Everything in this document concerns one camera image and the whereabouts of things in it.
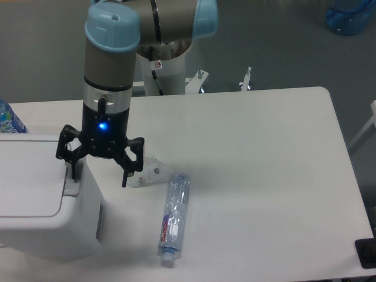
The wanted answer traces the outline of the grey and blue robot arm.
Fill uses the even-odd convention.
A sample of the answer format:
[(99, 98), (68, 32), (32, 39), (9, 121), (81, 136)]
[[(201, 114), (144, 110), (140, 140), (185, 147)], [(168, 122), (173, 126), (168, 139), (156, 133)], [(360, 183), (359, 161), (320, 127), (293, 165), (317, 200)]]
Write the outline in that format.
[(87, 155), (112, 159), (127, 179), (143, 169), (145, 140), (129, 139), (127, 124), (140, 46), (199, 39), (216, 33), (216, 1), (95, 1), (85, 22), (82, 128), (65, 125), (56, 157), (78, 179)]

